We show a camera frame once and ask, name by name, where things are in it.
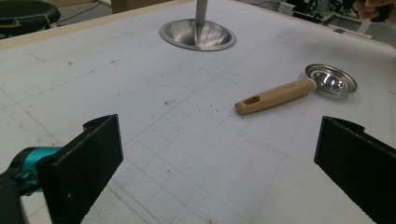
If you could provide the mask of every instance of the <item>stain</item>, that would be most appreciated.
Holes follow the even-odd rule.
[[[170,105],[170,104],[174,103],[175,101],[176,100],[168,100],[168,101],[163,102],[163,104],[164,105]]]
[[[211,217],[206,219],[207,224],[218,224],[217,221],[214,221]]]

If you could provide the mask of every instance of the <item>wooden handle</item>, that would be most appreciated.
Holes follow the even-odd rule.
[[[317,84],[314,80],[305,78],[251,96],[244,101],[236,103],[235,108],[241,115],[256,112],[308,94],[314,91],[316,87]]]

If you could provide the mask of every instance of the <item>black cable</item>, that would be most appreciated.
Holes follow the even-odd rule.
[[[79,15],[81,15],[81,14],[87,12],[87,11],[90,11],[90,10],[93,10],[94,8],[96,8],[96,7],[99,7],[99,5],[101,5],[101,4],[102,4],[101,2],[98,2],[98,4],[97,4],[96,6],[91,7],[91,8],[88,8],[88,9],[86,9],[86,10],[84,10],[84,11],[82,11],[82,12],[79,12],[78,14],[76,14],[76,15],[74,15],[74,16],[71,16],[71,17],[69,17],[69,18],[66,18],[66,19],[64,19],[64,20],[57,21],[56,23],[57,23],[58,25],[60,25],[58,22],[68,21],[68,20],[70,20],[70,19],[72,19],[72,18],[75,18],[76,16],[79,16]]]

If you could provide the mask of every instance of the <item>white table surface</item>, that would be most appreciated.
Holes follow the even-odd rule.
[[[195,4],[1,50],[0,170],[26,147],[63,146],[86,121],[118,114],[125,160],[83,223],[373,223],[313,159],[322,116],[395,147],[396,51],[227,0],[208,1],[206,19],[235,33],[232,48],[163,41],[161,26],[193,18]],[[311,63],[348,72],[358,92],[235,112]],[[50,223],[41,193],[23,201],[31,223]]]

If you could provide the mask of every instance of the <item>cardboard box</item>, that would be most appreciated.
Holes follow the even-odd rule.
[[[111,7],[114,14],[170,1],[172,0],[111,0]]]

